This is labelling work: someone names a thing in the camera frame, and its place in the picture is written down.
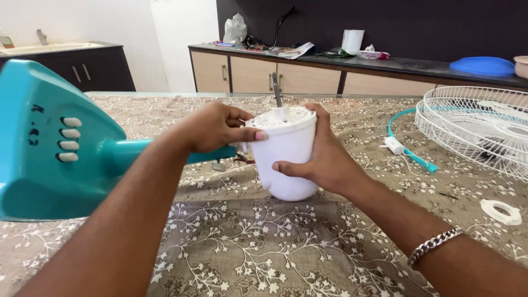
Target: silver chain bracelet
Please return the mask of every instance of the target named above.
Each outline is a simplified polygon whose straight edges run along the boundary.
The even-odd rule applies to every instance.
[[[420,258],[427,253],[430,249],[433,249],[442,243],[450,240],[451,238],[460,235],[464,233],[464,230],[460,227],[454,227],[442,234],[439,234],[436,237],[431,238],[430,240],[424,242],[419,247],[417,247],[414,252],[412,252],[411,256],[407,260],[407,265],[409,265],[412,269],[416,270],[416,264],[418,261],[420,261]]]

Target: hand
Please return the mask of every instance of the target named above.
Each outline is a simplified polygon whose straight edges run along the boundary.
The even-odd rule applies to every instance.
[[[236,107],[212,102],[175,125],[176,137],[187,141],[193,153],[207,153],[234,142],[265,140],[259,129],[240,126],[253,115]]]
[[[330,114],[319,104],[307,103],[306,108],[317,114],[312,158],[304,164],[278,161],[273,169],[289,177],[301,177],[315,182],[323,189],[345,196],[354,185],[370,178],[354,161],[330,129]]]

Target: small bottle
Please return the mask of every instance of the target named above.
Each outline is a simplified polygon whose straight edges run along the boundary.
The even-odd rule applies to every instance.
[[[2,29],[0,29],[0,43],[4,46],[6,49],[12,49],[15,46],[13,45],[13,42],[11,41],[11,38],[5,34]]]

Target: finger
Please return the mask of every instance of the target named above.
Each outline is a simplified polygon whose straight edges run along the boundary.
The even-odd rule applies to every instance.
[[[305,104],[306,109],[313,110],[317,114],[316,131],[331,131],[330,129],[330,113],[328,113],[321,105],[317,103]]]
[[[245,112],[244,110],[240,108],[236,108],[233,106],[227,106],[227,116],[226,118],[233,118],[233,119],[241,119],[241,120],[249,120],[254,118],[253,115],[249,112]]]
[[[227,138],[227,143],[260,141],[268,139],[268,134],[257,128],[229,128]]]
[[[310,163],[296,164],[286,161],[277,161],[273,163],[271,168],[289,177],[306,178],[310,174]]]
[[[234,118],[226,119],[225,123],[231,128],[239,128],[240,126],[244,126],[245,124],[243,121]]]

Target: dark wall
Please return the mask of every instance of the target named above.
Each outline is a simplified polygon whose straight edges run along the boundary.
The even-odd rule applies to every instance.
[[[312,42],[340,47],[343,30],[365,30],[362,49],[373,43],[393,57],[451,62],[479,55],[512,60],[528,55],[527,0],[216,0],[220,38],[237,13],[248,33],[272,44],[277,19],[294,6],[277,45]]]

